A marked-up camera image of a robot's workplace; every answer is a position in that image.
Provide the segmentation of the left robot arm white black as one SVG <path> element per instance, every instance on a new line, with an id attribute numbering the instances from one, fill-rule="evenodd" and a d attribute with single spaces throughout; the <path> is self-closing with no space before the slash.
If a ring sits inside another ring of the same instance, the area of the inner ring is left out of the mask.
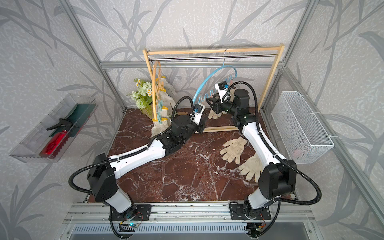
<path id="1" fill-rule="evenodd" d="M 171 125 L 154 136 L 147 145 L 111 157 L 98 155 L 93 164 L 77 170 L 69 177 L 70 187 L 94 196 L 96 202 L 106 203 L 120 214 L 131 215 L 135 211 L 134 203 L 118 186 L 117 180 L 148 162 L 176 153 L 195 132 L 203 132 L 205 106 L 191 104 L 191 107 L 189 115 L 172 116 Z"/>

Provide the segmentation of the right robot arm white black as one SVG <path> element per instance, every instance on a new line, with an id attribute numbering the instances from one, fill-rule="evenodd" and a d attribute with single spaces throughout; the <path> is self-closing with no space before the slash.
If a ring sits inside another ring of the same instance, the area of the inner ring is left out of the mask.
<path id="1" fill-rule="evenodd" d="M 322 198 L 320 187 L 306 174 L 298 170 L 295 161 L 287 160 L 271 143 L 259 123 L 257 113 L 250 112 L 250 96 L 245 89 L 236 89 L 231 101 L 230 90 L 237 83 L 228 85 L 225 81 L 215 85 L 218 91 L 206 101 L 217 114 L 226 112 L 232 115 L 232 121 L 242 135 L 254 148 L 261 160 L 262 172 L 258 179 L 258 189 L 250 194 L 246 202 L 249 209 L 266 208 L 274 202 L 286 202 L 296 205 L 314 205 Z M 296 188 L 297 176 L 308 181 L 315 189 L 316 196 L 309 201 L 285 199 Z"/>

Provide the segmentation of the orange clip hanger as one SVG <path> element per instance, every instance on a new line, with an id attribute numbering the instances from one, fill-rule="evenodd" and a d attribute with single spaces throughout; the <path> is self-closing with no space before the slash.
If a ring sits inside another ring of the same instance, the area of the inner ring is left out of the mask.
<path id="1" fill-rule="evenodd" d="M 160 96 L 160 90 L 163 88 L 164 83 L 162 82 L 162 67 L 159 61 L 149 61 L 149 70 L 152 80 L 152 104 L 154 121 L 160 123 L 162 121 L 162 100 Z"/>

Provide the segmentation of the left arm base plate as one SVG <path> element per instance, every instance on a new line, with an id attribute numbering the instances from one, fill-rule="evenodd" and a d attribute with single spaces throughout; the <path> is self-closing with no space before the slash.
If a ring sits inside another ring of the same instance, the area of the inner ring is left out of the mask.
<path id="1" fill-rule="evenodd" d="M 117 212 L 115 208 L 110 209 L 109 220 L 112 221 L 148 221 L 151 215 L 152 205 L 137 204 L 131 206 L 123 213 Z"/>

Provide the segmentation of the white glove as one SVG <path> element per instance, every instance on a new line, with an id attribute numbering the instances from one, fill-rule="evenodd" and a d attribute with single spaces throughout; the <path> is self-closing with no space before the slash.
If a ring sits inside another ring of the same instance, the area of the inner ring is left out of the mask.
<path id="1" fill-rule="evenodd" d="M 218 114 L 215 112 L 215 111 L 213 111 L 212 109 L 210 110 L 210 113 L 209 113 L 209 115 L 208 115 L 208 119 L 214 119 L 214 120 L 216 120 L 216 119 L 218 119 L 218 118 L 220 118 L 221 116 L 222 116 L 222 113 L 223 112 L 219 112 Z"/>
<path id="2" fill-rule="evenodd" d="M 152 127 L 151 133 L 152 138 L 160 133 L 163 133 L 171 125 L 171 120 L 169 118 L 161 118 L 161 121 L 153 119 L 154 126 Z"/>
<path id="3" fill-rule="evenodd" d="M 222 159 L 228 163 L 235 162 L 237 165 L 241 162 L 241 154 L 243 153 L 247 140 L 242 137 L 233 139 L 224 143 L 224 149 L 220 151 Z"/>
<path id="4" fill-rule="evenodd" d="M 156 81 L 158 84 L 157 85 L 158 91 L 159 90 L 166 91 L 168 95 L 171 96 L 172 98 L 173 96 L 176 95 L 175 88 L 166 80 L 166 77 L 162 76 L 161 78 L 157 78 Z"/>
<path id="5" fill-rule="evenodd" d="M 163 106 L 168 109 L 168 115 L 171 115 L 176 105 L 175 100 L 166 91 L 159 90 L 159 96 L 163 101 Z"/>
<path id="6" fill-rule="evenodd" d="M 157 108 L 157 120 L 159 123 L 170 120 L 168 111 L 169 109 L 167 107 Z"/>
<path id="7" fill-rule="evenodd" d="M 264 168 L 265 165 L 257 153 L 239 166 L 240 174 L 245 176 L 247 181 L 255 180 L 256 183 Z"/>
<path id="8" fill-rule="evenodd" d="M 233 102 L 234 101 L 234 95 L 235 95 L 235 90 L 236 90 L 236 87 L 233 87 L 230 89 L 230 101 Z"/>

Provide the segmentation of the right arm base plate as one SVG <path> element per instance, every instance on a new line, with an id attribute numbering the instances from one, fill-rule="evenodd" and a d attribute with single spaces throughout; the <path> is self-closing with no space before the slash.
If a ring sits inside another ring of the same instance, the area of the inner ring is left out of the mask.
<path id="1" fill-rule="evenodd" d="M 231 220 L 271 220 L 271 213 L 269 208 L 261 207 L 253 209 L 248 202 L 238 203 L 230 202 L 229 209 Z"/>

